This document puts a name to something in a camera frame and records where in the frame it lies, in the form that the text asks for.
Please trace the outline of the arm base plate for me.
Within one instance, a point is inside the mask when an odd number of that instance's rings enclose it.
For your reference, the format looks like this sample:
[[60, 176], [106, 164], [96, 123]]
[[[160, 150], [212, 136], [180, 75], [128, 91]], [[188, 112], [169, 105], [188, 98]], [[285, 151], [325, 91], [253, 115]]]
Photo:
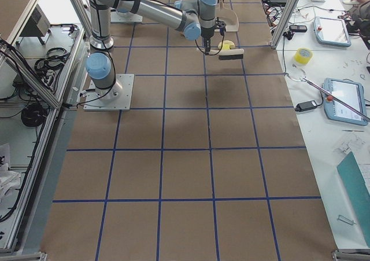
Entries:
[[86, 111], [128, 111], [131, 106], [134, 74], [117, 74], [116, 83], [111, 91], [104, 97], [102, 90], [87, 93], [83, 109]]

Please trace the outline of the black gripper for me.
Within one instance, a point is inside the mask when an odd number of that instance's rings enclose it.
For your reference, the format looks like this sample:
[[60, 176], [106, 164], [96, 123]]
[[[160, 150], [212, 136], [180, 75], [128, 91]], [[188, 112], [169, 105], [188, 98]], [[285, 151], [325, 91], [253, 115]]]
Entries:
[[219, 30], [224, 36], [226, 32], [226, 23], [220, 20], [219, 17], [204, 18], [201, 17], [201, 36], [203, 53], [209, 54], [211, 50], [211, 38], [214, 36], [214, 31]]

